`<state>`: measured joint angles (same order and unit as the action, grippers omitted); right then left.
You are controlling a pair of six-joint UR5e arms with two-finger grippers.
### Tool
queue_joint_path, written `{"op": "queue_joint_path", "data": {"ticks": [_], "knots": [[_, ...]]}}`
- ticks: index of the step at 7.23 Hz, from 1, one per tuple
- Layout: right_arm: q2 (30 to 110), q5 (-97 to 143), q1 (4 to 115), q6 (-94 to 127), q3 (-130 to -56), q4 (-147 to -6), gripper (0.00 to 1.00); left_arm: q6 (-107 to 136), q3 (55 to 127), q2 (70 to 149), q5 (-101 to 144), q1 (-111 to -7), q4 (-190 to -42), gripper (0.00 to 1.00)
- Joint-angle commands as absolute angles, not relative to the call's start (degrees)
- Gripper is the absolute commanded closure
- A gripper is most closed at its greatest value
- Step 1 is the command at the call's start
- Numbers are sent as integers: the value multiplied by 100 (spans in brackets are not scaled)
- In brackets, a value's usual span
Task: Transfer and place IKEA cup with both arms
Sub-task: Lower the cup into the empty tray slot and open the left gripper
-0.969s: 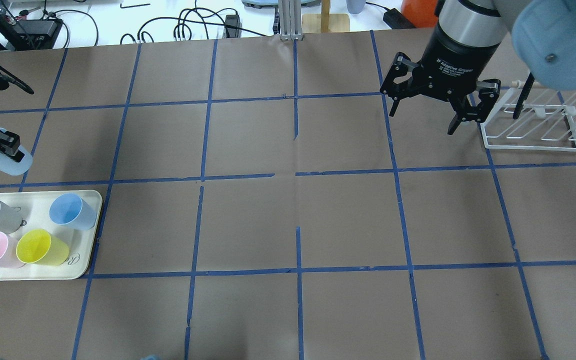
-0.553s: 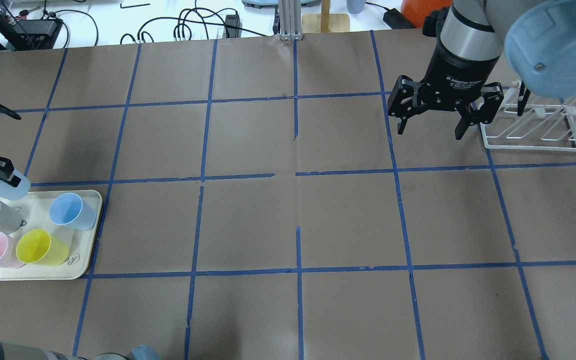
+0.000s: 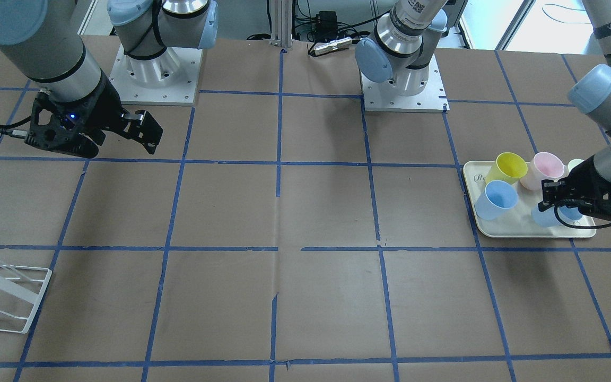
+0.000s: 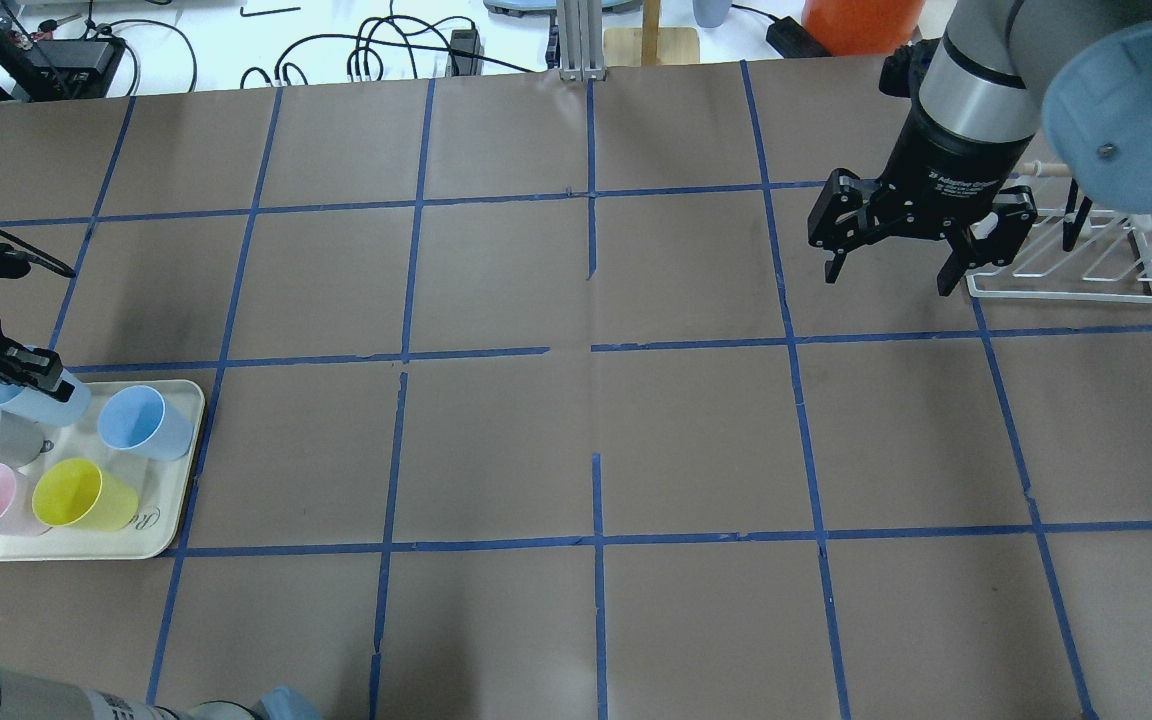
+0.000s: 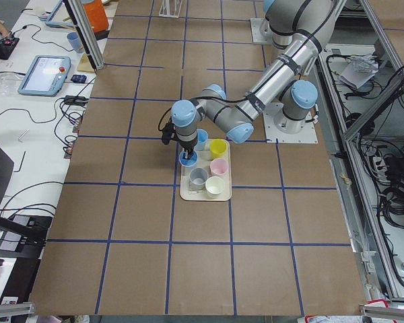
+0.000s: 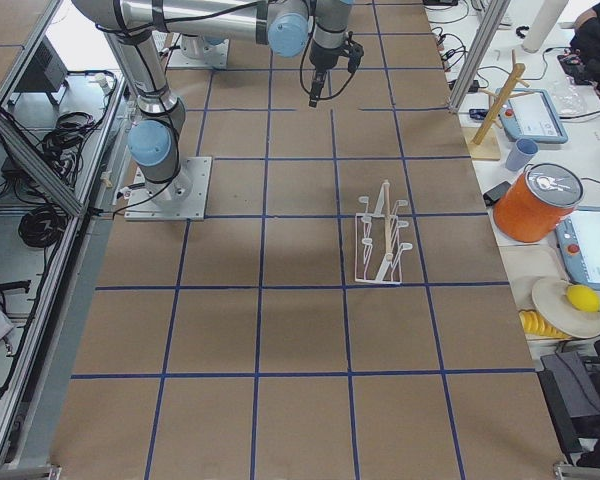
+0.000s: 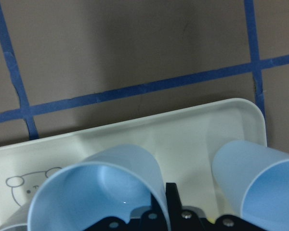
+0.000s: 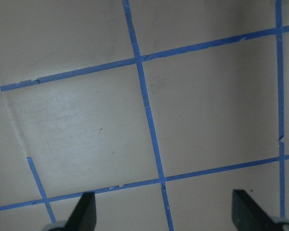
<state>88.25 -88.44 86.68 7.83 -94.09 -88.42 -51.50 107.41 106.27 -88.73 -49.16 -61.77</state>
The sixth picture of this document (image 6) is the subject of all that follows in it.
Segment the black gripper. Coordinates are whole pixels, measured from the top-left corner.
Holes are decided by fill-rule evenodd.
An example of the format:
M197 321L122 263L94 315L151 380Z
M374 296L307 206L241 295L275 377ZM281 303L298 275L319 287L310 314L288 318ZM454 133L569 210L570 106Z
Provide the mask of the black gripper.
M346 47L348 38L346 31L317 31L311 42L311 64L314 73L309 90L309 106L316 107L321 101L321 94L328 76L327 70L334 68L340 57L348 58Z

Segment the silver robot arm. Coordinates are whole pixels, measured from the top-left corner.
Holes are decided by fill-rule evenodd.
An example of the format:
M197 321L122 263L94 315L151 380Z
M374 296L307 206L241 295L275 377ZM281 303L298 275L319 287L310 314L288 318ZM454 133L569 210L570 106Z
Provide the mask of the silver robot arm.
M230 40L266 45L285 58L300 55L314 67L302 88L310 106L323 101L328 72L342 58L356 73L363 47L348 31L349 1L77 1L75 7L103 32L136 97L140 122L128 148L144 176L149 200L170 204L186 197L192 177L179 153L185 121L182 100L166 77L166 52L154 35L171 34L193 68L225 65Z
M224 41L225 38L182 35L180 47L185 57L201 59L203 56L215 54Z

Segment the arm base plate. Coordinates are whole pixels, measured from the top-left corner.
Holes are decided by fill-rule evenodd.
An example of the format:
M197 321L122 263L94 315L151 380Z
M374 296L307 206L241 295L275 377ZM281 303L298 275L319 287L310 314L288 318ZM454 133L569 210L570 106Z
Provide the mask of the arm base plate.
M181 35L176 40L167 67L188 70L225 70L229 40L204 36Z
M130 193L131 207L123 211L128 221L203 220L208 197L212 158L186 157L180 160L180 173L159 195L161 186L146 183L144 174L136 168L136 182L144 186Z

